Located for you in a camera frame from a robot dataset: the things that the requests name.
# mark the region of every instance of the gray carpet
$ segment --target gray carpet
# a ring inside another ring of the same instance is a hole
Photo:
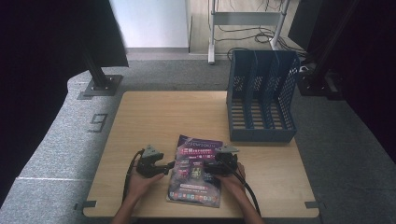
[[[113,97],[77,100],[91,77],[85,72],[69,80],[64,105],[15,180],[0,210],[0,223],[108,223],[109,218],[84,217],[81,204],[88,196],[122,94],[224,91],[230,62],[130,61],[130,68],[104,71],[123,75]],[[321,217],[267,218],[267,223],[396,223],[396,166],[347,103],[302,97],[296,90],[291,110],[298,128],[296,142]],[[99,124],[91,123],[95,114],[107,114],[99,133],[89,132],[100,129]]]

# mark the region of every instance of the white wall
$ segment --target white wall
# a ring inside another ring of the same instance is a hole
[[[110,0],[125,48],[187,48],[190,0]]]

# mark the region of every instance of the plastic desk organizer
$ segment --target plastic desk organizer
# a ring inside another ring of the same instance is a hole
[[[289,142],[290,103],[300,60],[295,51],[235,50],[227,108],[231,141]]]

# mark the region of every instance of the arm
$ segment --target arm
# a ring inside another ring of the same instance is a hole
[[[131,219],[131,214],[134,211],[134,207],[149,189],[149,186],[163,177],[164,174],[155,175],[152,178],[145,178],[138,174],[134,168],[132,171],[131,180],[129,182],[128,194],[125,197],[125,200],[123,201],[119,211],[111,221],[111,224],[128,223]]]
[[[240,162],[238,162],[238,168],[240,175],[245,178],[245,168]],[[245,187],[234,175],[216,175],[216,178],[235,197],[247,224],[264,224],[262,217],[257,213],[253,204],[248,199],[245,193]]]

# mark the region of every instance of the purple book cover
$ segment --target purple book cover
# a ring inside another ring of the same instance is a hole
[[[176,164],[168,190],[170,202],[219,207],[220,182],[205,173],[204,161],[214,161],[215,148],[222,145],[220,141],[184,135],[178,138]]]

